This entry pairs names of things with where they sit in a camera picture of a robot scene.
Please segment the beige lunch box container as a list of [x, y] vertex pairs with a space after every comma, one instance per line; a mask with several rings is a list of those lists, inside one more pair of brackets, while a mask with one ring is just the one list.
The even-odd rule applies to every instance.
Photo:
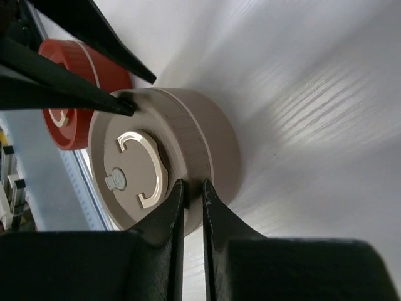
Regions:
[[239, 144], [228, 118], [199, 92], [178, 88], [156, 88], [158, 104], [173, 131], [184, 158], [190, 200], [184, 234], [202, 225], [202, 186], [210, 179], [220, 199], [229, 204], [241, 182]]

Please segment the red lunch box container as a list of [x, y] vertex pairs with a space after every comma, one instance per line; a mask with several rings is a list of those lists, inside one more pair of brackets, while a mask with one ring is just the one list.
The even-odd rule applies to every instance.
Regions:
[[80, 43], [80, 46], [85, 50], [98, 88], [108, 93], [132, 88], [128, 71], [88, 45]]

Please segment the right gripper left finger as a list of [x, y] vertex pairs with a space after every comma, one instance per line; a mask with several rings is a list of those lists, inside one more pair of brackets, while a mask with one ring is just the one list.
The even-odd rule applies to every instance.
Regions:
[[185, 184], [125, 231], [1, 236], [2, 300], [180, 300]]

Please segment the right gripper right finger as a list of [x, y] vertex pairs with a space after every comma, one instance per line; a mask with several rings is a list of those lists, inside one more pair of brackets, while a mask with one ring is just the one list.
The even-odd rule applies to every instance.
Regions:
[[202, 198], [208, 300], [398, 300], [370, 244], [268, 238], [232, 212], [210, 181]]

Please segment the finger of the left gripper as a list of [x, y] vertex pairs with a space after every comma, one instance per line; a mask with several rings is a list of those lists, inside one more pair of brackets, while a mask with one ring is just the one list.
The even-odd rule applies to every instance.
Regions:
[[1, 37], [1, 110], [72, 108], [132, 116], [131, 95], [111, 95], [17, 43]]
[[114, 63], [153, 84], [157, 77], [120, 40], [94, 1], [31, 1], [31, 4], [70, 35]]

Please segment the beige lunch box lid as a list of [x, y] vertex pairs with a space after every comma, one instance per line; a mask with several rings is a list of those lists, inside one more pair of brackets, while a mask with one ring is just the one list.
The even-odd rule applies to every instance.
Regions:
[[125, 91], [138, 109], [133, 116], [98, 112], [90, 125], [90, 166], [95, 189], [118, 229], [138, 223], [185, 181], [185, 234], [201, 221], [201, 186], [212, 176], [206, 138], [194, 113], [198, 93], [177, 88]]

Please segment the red lunch box lid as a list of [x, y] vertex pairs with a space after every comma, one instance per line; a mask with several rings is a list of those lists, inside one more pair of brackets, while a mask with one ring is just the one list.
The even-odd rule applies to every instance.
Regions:
[[[100, 86], [95, 64], [83, 43], [47, 39], [39, 47], [39, 54], [92, 85]], [[71, 151], [88, 146], [92, 110], [62, 108], [42, 110], [42, 113], [48, 132], [60, 149]]]

